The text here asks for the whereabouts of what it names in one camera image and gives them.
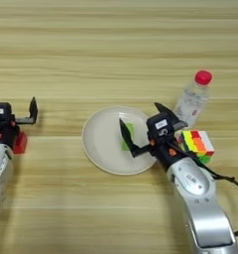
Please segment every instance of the clear plastic bottle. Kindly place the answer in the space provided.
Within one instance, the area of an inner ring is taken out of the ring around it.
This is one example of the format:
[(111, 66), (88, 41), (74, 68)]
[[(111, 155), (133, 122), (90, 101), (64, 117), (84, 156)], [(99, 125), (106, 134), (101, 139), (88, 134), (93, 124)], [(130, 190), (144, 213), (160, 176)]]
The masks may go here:
[(185, 121), (188, 128), (191, 128), (209, 98), (209, 83), (212, 75), (206, 70), (200, 70), (194, 77), (194, 81), (190, 83), (182, 93), (181, 98), (174, 113), (176, 116)]

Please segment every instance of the wooden table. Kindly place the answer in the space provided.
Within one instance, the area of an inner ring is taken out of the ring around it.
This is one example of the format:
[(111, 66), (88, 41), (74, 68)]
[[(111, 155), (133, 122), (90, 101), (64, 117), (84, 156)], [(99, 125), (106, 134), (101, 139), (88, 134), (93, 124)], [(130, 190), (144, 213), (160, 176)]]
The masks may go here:
[[(106, 174), (81, 147), (94, 111), (154, 101), (173, 107), (199, 69), (213, 72), (197, 127), (210, 166), (238, 178), (238, 0), (0, 1), (0, 96), (24, 116), (40, 108), (0, 220), (0, 254), (187, 254), (173, 190), (156, 165)], [(238, 229), (238, 190), (218, 183)]]

